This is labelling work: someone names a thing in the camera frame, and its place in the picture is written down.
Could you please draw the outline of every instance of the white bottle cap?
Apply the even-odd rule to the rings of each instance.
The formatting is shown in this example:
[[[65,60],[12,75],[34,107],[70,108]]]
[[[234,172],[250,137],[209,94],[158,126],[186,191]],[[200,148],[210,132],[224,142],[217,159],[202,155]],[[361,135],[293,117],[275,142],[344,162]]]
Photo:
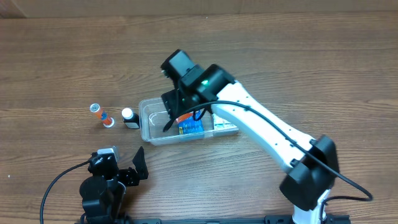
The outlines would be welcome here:
[[[122,117],[123,117],[124,119],[131,119],[133,116],[134,116],[134,113],[133,113],[132,109],[130,109],[130,108],[124,108],[124,109],[122,110]]]

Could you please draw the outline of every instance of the orange object in bin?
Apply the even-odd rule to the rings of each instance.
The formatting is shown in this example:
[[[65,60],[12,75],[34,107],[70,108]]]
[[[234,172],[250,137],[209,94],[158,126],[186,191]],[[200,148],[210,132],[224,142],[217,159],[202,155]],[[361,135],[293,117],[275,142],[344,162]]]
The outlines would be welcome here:
[[[93,103],[90,106],[90,111],[93,112],[95,116],[97,116],[97,118],[99,118],[102,121],[105,127],[110,128],[113,126],[114,124],[113,118],[110,118],[108,114],[105,112],[105,110],[100,107],[99,104]]]

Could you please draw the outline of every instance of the wooden table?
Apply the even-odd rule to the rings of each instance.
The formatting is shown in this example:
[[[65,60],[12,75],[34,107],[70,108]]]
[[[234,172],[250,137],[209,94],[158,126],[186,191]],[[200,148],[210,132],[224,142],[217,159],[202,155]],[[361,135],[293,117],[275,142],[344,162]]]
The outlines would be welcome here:
[[[290,214],[284,174],[246,135],[155,147],[126,129],[120,112],[172,89],[160,64],[177,48],[217,63],[280,118],[338,146],[341,172],[375,197],[331,202],[353,223],[398,219],[398,14],[3,19],[0,21],[0,223],[38,223],[49,183],[107,145],[120,168],[144,146],[149,179],[131,187],[134,218],[233,218]],[[89,112],[116,118],[105,129]],[[83,213],[86,167],[62,177],[45,223]],[[336,181],[332,195],[361,194]]]

